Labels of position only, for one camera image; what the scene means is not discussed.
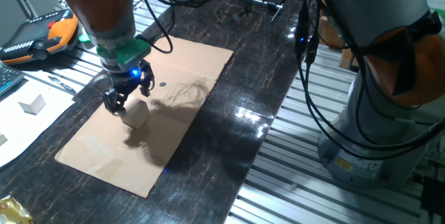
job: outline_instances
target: table surface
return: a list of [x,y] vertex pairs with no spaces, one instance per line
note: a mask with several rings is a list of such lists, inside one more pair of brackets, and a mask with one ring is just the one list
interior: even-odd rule
[[12,195],[45,224],[223,223],[296,75],[291,29],[300,4],[286,0],[272,23],[261,6],[234,21],[245,5],[237,0],[176,9],[171,35],[234,54],[148,199],[54,160],[102,103],[91,83],[27,151],[0,168],[0,196]]

